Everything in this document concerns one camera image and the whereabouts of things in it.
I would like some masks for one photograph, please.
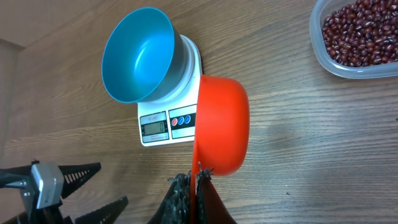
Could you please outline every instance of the wooden table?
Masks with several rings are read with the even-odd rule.
[[[234,78],[247,90],[246,159],[237,173],[213,179],[238,223],[397,223],[398,78],[348,80],[324,70],[308,29],[314,4],[96,6],[20,54],[1,167],[32,159],[101,162],[102,171],[64,201],[63,212],[74,218],[127,195],[117,223],[149,220],[169,188],[166,178],[190,169],[192,143],[141,146],[136,105],[108,96],[101,58],[125,15],[155,6],[197,44],[206,74]],[[2,218],[23,209],[17,191],[0,194]]]

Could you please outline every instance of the white scale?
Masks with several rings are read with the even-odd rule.
[[[143,146],[193,141],[201,70],[200,53],[181,35],[188,62],[180,83],[159,100],[138,103],[139,135]]]

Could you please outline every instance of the adzuki bean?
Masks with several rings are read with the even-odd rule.
[[[357,0],[323,21],[328,55],[337,63],[365,67],[398,62],[398,0]]]

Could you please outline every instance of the plastic container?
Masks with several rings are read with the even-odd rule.
[[[398,62],[352,68],[336,63],[326,52],[321,30],[323,21],[333,11],[352,3],[355,3],[355,0],[318,0],[315,4],[310,18],[310,35],[312,47],[319,63],[329,72],[344,78],[366,79],[398,75]]]

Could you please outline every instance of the orange bowl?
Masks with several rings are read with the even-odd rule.
[[[250,112],[242,84],[230,78],[202,75],[196,116],[190,183],[192,218],[198,162],[202,168],[214,168],[215,175],[228,175],[241,167],[246,156]]]

